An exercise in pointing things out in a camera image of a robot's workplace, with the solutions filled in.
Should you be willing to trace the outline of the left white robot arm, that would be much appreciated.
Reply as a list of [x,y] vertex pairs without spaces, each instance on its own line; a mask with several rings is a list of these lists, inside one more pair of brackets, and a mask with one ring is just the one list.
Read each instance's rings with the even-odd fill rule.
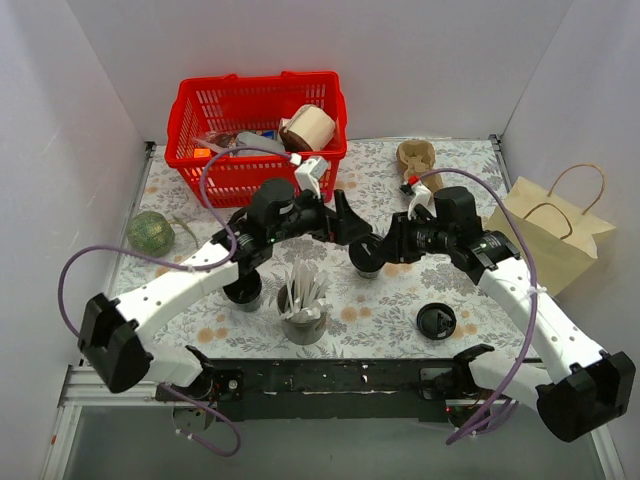
[[177,269],[115,299],[91,298],[79,334],[81,353],[112,393],[153,381],[179,387],[193,400],[205,398],[213,386],[206,357],[194,347],[156,346],[155,333],[221,288],[252,302],[261,289],[256,269],[279,242],[310,235],[349,245],[371,233],[343,191],[335,191],[334,200],[329,208],[310,190],[297,193],[285,179],[266,181],[228,230],[217,232]]

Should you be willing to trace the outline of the stack of black paper cups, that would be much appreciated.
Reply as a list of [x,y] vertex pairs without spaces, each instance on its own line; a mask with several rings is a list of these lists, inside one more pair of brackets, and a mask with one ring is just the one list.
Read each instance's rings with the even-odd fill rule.
[[237,281],[223,287],[226,297],[243,312],[254,312],[261,305],[262,280],[252,271]]

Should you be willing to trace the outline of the kraft paper bag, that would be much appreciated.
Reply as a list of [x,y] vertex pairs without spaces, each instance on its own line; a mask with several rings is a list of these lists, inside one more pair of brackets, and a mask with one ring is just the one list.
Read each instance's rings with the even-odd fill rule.
[[551,296],[598,260],[598,246],[616,230],[591,212],[606,188],[603,170],[596,164],[591,167],[600,174],[601,185],[587,206],[575,206],[556,194],[555,186],[545,189],[524,177],[516,180],[504,199],[534,259],[537,281]]

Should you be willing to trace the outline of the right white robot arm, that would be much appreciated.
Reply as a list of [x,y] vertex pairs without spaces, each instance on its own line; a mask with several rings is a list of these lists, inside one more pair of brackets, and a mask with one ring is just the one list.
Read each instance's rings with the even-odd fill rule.
[[395,213],[377,256],[391,264],[442,254],[493,299],[523,332],[543,366],[506,357],[489,345],[454,358],[451,380],[464,397],[484,389],[527,405],[558,439],[571,442],[624,415],[636,367],[584,334],[538,284],[532,260],[500,231],[483,228],[464,187],[435,194],[436,211],[416,205]]

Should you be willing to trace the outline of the red plastic shopping basket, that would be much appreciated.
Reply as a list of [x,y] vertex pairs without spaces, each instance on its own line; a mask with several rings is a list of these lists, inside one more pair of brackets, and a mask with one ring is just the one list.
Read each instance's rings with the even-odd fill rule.
[[347,150],[347,108],[333,71],[190,78],[172,106],[165,160],[202,204],[247,205],[268,179],[294,181],[311,156],[330,200]]

